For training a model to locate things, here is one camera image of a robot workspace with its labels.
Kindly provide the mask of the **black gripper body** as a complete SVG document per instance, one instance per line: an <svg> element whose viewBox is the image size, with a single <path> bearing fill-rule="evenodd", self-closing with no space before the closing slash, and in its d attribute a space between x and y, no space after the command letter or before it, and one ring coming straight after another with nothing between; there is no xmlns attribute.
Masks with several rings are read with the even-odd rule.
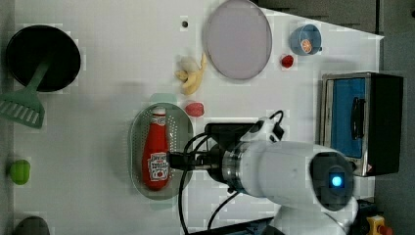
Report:
<svg viewBox="0 0 415 235"><path fill-rule="evenodd" d="M223 158L225 150L215 144L208 151L190 153L185 155L180 152L168 152L167 161L169 166L174 169L189 171L206 170L208 175L215 181L225 183L222 173Z"/></svg>

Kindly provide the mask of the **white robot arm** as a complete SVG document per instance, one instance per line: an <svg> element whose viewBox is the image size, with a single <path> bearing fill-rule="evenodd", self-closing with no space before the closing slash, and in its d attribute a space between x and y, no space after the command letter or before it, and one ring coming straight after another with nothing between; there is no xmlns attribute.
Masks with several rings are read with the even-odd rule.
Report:
<svg viewBox="0 0 415 235"><path fill-rule="evenodd" d="M241 141L202 152L169 152L182 170L204 169L231 190L278 205L280 235L347 235L358 211L353 169L333 149L291 141Z"/></svg>

